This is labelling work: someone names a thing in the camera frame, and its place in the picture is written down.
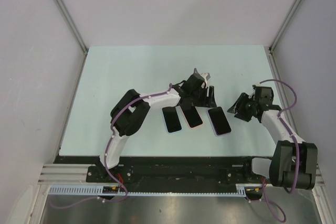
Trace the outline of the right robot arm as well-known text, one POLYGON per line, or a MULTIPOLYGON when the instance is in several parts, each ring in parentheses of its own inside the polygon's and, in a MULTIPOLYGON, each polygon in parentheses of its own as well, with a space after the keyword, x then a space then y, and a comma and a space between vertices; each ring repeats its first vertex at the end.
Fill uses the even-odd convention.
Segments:
POLYGON ((276 147, 270 160, 254 157, 242 169, 243 179, 254 183, 261 176, 288 193, 295 189, 311 190, 316 183, 318 148, 307 143, 288 124, 280 106, 273 103, 271 87, 253 86, 252 94, 241 93, 227 111, 249 122, 256 118, 272 137, 276 147))

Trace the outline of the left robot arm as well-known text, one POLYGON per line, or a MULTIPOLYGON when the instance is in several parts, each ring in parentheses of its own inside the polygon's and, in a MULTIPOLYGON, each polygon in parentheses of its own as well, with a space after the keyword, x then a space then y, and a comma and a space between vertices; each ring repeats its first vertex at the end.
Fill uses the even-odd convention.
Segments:
POLYGON ((166 107, 184 106, 215 108, 214 87, 208 84, 210 74, 194 72, 187 80, 169 84, 169 88, 159 93, 140 94, 128 90, 112 109, 110 129, 111 138, 100 155, 102 165, 98 176, 105 182, 115 178, 121 152, 130 136, 142 126, 148 112, 166 107))

